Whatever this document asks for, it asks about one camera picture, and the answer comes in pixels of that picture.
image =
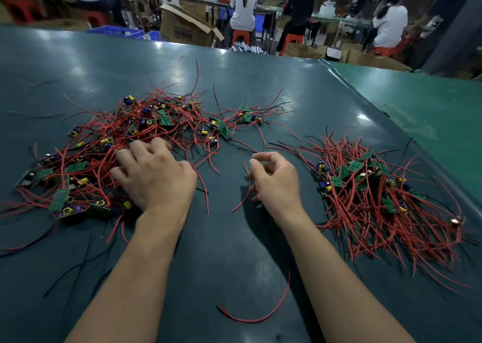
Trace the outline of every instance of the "right hand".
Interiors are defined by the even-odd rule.
[[[303,212],[298,173],[294,165],[277,152],[253,154],[249,161],[249,180],[255,180],[250,192],[254,202],[261,201],[282,229]]]

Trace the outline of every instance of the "yellow component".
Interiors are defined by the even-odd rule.
[[[70,215],[73,214],[75,210],[72,207],[66,207],[65,209],[62,210],[63,215]]]
[[[83,186],[83,185],[89,183],[89,179],[88,178],[82,178],[77,183],[79,184],[79,186]]]

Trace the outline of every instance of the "white container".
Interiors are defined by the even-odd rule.
[[[320,7],[320,14],[323,16],[334,16],[334,2],[327,0]]]

